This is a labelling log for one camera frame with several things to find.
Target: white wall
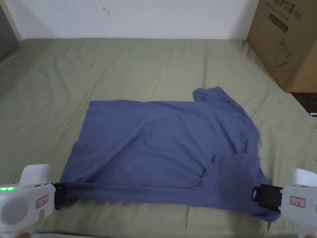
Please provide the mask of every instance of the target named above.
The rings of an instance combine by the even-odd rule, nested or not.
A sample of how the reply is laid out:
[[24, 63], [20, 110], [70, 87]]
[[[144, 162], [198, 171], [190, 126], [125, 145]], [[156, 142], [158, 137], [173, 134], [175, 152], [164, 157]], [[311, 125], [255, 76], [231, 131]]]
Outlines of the white wall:
[[245, 39], [258, 0], [5, 0], [26, 38]]

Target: wall mark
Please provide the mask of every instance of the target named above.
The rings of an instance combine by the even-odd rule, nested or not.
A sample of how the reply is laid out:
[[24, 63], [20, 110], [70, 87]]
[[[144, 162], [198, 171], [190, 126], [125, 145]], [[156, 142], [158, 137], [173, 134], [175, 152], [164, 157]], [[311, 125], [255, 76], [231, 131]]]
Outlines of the wall mark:
[[110, 11], [107, 10], [105, 7], [102, 7], [102, 10], [106, 11], [108, 13], [108, 15], [110, 15]]

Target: bed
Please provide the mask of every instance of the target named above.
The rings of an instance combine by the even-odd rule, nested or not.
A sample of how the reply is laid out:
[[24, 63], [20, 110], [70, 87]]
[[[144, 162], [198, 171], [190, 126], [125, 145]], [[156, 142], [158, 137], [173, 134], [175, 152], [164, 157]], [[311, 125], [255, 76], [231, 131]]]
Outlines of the bed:
[[[276, 186], [290, 169], [317, 171], [317, 120], [284, 93], [242, 40], [28, 39], [0, 62], [1, 183], [28, 164], [60, 175], [90, 100], [193, 101], [220, 86], [258, 127], [261, 168]], [[280, 218], [170, 204], [79, 200], [36, 232], [96, 237], [296, 237]]]

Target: t-shirt sleeve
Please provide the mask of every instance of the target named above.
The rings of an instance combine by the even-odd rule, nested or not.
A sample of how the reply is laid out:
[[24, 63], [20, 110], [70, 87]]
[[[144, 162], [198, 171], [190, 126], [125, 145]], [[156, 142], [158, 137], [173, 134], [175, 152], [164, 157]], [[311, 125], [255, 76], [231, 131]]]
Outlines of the t-shirt sleeve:
[[226, 125], [226, 133], [237, 144], [241, 144], [238, 153], [258, 155], [260, 133], [246, 111], [220, 87], [196, 89], [193, 93], [196, 102], [204, 102], [216, 110], [219, 120]]

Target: green led light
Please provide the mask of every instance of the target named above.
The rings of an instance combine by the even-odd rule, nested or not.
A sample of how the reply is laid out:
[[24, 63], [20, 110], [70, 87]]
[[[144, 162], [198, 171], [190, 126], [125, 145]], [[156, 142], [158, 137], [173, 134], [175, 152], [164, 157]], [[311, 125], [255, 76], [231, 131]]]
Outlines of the green led light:
[[1, 191], [13, 191], [16, 188], [10, 187], [10, 188], [0, 188]]

